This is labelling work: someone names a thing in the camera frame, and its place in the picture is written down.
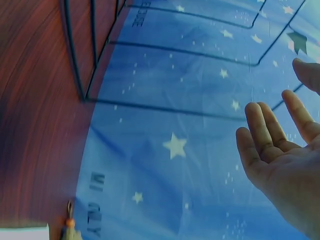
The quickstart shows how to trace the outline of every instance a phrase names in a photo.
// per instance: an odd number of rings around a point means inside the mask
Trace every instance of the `wooden table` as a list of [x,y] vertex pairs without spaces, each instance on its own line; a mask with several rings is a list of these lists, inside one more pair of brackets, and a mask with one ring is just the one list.
[[[98,53],[113,1],[96,0]],[[93,69],[90,5],[70,5],[87,86]],[[75,196],[94,107],[78,98],[62,6],[59,0],[0,2],[0,227],[49,223],[52,240],[60,238],[67,202]]]

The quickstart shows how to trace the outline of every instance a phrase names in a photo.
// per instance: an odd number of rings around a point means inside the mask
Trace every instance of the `fingernail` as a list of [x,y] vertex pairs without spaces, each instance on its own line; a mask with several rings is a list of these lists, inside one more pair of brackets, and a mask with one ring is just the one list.
[[294,61],[298,63],[304,63],[304,61],[302,61],[300,58],[295,58]]

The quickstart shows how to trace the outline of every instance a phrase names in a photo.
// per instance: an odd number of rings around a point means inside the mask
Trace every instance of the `white star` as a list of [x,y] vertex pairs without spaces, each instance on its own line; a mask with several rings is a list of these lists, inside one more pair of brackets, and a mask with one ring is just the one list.
[[142,202],[144,200],[142,192],[135,192],[132,200],[135,201],[136,204]]
[[163,146],[166,149],[170,150],[170,159],[173,159],[175,156],[186,157],[184,146],[187,143],[187,139],[178,139],[174,133],[171,135],[171,140],[163,143]]
[[262,17],[267,18],[267,14],[263,10],[261,10],[260,14]]
[[185,12],[185,8],[184,7],[182,7],[181,5],[179,5],[179,6],[176,6],[176,9],[179,11],[179,12]]
[[237,110],[240,108],[239,102],[232,99],[232,105],[231,105],[231,107],[232,107],[235,111],[237,111]]
[[295,42],[290,40],[288,42],[288,48],[292,51],[292,52],[295,52]]
[[254,36],[251,36],[251,38],[258,44],[262,43],[262,40],[257,36],[257,34],[255,34]]
[[221,76],[223,79],[229,77],[227,70],[223,70],[223,69],[221,68],[220,76]]
[[293,10],[291,7],[283,6],[282,8],[283,8],[285,14],[292,14],[292,15],[294,14],[295,10]]
[[228,32],[227,30],[220,31],[220,33],[222,33],[225,38],[234,38],[234,35],[231,32]]

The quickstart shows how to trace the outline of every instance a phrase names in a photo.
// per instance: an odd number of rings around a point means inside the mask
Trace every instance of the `blue fabric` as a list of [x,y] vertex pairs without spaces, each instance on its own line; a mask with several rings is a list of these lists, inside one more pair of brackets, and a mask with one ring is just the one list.
[[[295,57],[320,60],[320,3],[303,2],[134,2],[148,9],[111,39],[98,97],[222,117],[97,104],[76,191],[84,240],[306,239],[247,180],[235,139],[247,103],[274,107],[299,86]],[[297,94],[318,121],[320,97]],[[304,146],[285,105],[274,112]]]

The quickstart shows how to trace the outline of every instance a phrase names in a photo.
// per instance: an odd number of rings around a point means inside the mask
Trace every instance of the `finger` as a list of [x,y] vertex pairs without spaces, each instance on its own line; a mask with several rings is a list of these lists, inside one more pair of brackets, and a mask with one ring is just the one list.
[[292,91],[283,91],[282,98],[302,138],[310,144],[320,135],[320,125],[313,120],[304,104]]
[[248,129],[241,127],[236,131],[235,135],[244,172],[253,185],[261,188],[263,172],[268,164],[260,159],[254,140]]
[[245,107],[245,115],[259,156],[266,163],[271,163],[283,152],[274,146],[260,106],[257,103],[249,103]]
[[306,63],[296,58],[292,66],[299,81],[320,95],[320,64]]
[[287,140],[284,130],[270,107],[263,102],[258,102],[258,104],[262,110],[263,118],[272,138],[273,145],[281,149],[283,152],[300,148],[299,145]]

